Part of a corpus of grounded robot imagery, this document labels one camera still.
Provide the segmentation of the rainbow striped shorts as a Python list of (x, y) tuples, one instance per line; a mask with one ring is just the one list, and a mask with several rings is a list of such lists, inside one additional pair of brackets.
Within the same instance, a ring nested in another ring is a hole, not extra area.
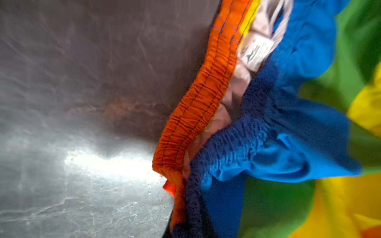
[(223, 1), (152, 167), (166, 238), (380, 237), (380, 1)]

